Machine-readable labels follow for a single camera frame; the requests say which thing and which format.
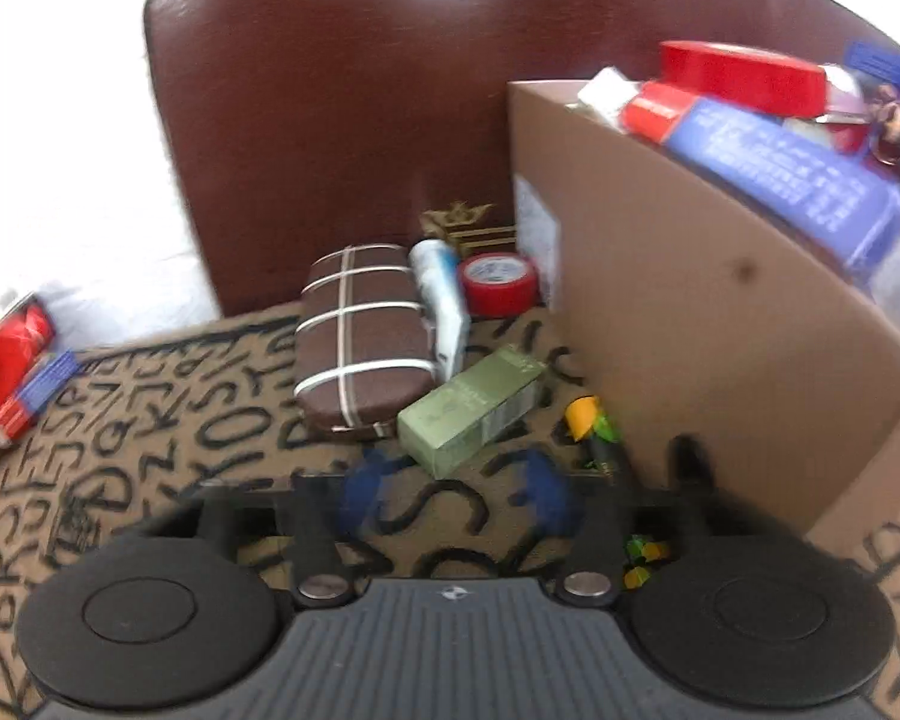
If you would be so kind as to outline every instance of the metal bolt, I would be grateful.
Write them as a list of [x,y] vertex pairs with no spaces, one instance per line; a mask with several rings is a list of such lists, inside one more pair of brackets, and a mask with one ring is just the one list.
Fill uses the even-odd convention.
[[331,601],[349,589],[350,582],[336,574],[317,574],[300,583],[300,593],[314,601]]
[[596,598],[612,590],[610,578],[596,571],[577,571],[563,580],[563,589],[581,598]]

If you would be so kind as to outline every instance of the white label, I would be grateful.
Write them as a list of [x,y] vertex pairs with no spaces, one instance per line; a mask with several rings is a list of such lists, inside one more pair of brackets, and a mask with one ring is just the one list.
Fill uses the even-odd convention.
[[623,132],[620,112],[633,100],[640,87],[616,68],[604,68],[577,93],[577,100],[590,108],[610,127]]
[[482,443],[490,443],[536,405],[536,381],[506,399],[482,420]]
[[516,247],[536,267],[540,296],[557,309],[560,279],[560,223],[522,175],[514,177]]
[[868,287],[874,303],[900,329],[900,239],[874,270]]
[[527,275],[530,269],[516,257],[500,254],[482,257],[470,263],[463,272],[478,284],[511,284]]

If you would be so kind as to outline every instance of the white floor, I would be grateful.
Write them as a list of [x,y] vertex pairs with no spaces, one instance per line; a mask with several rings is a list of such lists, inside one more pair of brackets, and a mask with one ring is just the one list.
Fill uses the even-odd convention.
[[[900,0],[836,1],[900,42]],[[143,4],[0,0],[0,312],[40,290],[70,346],[218,316],[151,98]]]

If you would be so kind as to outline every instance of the red and blue packaging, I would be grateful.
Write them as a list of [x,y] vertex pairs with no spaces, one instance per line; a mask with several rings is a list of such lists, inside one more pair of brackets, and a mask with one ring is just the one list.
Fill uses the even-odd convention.
[[80,363],[72,351],[56,355],[39,367],[15,394],[0,406],[0,449],[6,449],[34,424],[50,399],[70,381]]
[[783,53],[667,40],[660,44],[660,80],[781,119],[787,129],[842,154],[860,151],[871,126],[860,87],[847,70]]
[[31,295],[0,320],[0,406],[20,386],[56,336],[43,304]]
[[790,225],[900,329],[898,184],[765,116],[658,81],[621,124]]

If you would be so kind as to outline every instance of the blue box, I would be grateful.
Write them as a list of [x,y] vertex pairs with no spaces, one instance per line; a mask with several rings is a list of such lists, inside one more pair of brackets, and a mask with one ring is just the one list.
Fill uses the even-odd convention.
[[33,416],[42,412],[50,399],[62,389],[79,370],[80,363],[74,353],[67,349],[39,368],[18,389],[16,397],[26,412]]
[[900,328],[900,185],[759,115],[698,98],[665,146],[821,247]]

